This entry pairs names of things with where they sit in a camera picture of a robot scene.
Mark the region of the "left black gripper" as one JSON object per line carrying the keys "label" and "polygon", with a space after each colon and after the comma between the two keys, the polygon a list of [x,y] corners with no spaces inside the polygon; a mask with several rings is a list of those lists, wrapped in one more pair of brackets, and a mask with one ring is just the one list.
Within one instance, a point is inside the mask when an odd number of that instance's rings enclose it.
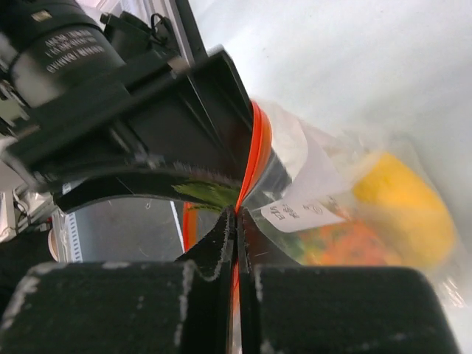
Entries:
{"label": "left black gripper", "polygon": [[252,118],[228,53],[192,66],[134,58],[27,112],[4,163],[34,190],[88,178],[53,201],[70,213],[116,198],[236,203]]}

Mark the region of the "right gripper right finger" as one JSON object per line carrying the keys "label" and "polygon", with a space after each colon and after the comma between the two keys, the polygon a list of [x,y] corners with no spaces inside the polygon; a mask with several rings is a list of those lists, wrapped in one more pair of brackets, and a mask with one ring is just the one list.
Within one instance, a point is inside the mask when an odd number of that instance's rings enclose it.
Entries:
{"label": "right gripper right finger", "polygon": [[403,267],[302,266],[237,215],[244,353],[458,353],[430,282]]}

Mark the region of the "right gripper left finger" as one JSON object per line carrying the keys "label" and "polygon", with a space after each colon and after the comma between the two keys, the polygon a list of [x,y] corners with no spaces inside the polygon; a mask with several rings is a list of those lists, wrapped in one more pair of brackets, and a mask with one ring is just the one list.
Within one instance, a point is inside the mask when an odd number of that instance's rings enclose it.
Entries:
{"label": "right gripper left finger", "polygon": [[1,318],[3,353],[227,353],[235,213],[173,262],[42,263]]}

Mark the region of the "green toy leafy vegetable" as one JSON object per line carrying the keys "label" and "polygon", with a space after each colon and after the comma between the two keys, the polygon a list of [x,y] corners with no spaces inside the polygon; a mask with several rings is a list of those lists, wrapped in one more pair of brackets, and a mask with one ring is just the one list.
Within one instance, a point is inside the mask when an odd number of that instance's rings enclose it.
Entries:
{"label": "green toy leafy vegetable", "polygon": [[[184,204],[184,249],[197,243],[198,213],[218,215],[224,207],[236,203],[239,191],[220,184],[188,181],[173,187],[197,202]],[[367,222],[353,219],[303,231],[281,232],[256,209],[250,212],[259,230],[278,249],[304,266],[401,266],[403,258],[395,248],[382,240]]]}

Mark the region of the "clear zip top bag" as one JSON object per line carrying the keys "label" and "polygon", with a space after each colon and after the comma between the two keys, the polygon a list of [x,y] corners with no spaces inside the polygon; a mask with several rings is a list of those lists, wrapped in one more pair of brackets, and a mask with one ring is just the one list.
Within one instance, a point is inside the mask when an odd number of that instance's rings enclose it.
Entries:
{"label": "clear zip top bag", "polygon": [[[377,129],[332,136],[276,103],[254,100],[252,107],[257,130],[236,203],[249,213],[260,210],[276,230],[286,233],[365,221],[399,252],[403,264],[397,266],[415,268],[404,263],[393,233],[385,230],[380,217],[352,192],[380,155],[391,153],[441,197],[408,139]],[[455,235],[452,252],[439,266],[415,268],[428,277],[447,309],[471,306],[471,253],[456,226]]]}

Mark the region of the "yellow toy mango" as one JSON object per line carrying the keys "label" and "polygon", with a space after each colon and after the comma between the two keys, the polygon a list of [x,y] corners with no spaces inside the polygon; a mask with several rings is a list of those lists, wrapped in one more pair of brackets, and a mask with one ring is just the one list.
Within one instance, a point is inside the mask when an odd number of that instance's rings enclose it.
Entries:
{"label": "yellow toy mango", "polygon": [[382,153],[372,169],[352,188],[372,208],[385,230],[415,268],[435,268],[450,255],[455,226],[441,197],[410,167],[391,153]]}

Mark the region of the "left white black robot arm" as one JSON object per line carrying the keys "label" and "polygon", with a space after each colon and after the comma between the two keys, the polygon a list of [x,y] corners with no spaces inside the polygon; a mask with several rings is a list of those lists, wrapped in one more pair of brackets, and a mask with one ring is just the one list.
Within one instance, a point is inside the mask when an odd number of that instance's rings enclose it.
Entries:
{"label": "left white black robot arm", "polygon": [[64,212],[112,198],[234,206],[253,110],[228,53],[181,56],[170,20],[1,3],[1,83],[21,106],[1,160]]}

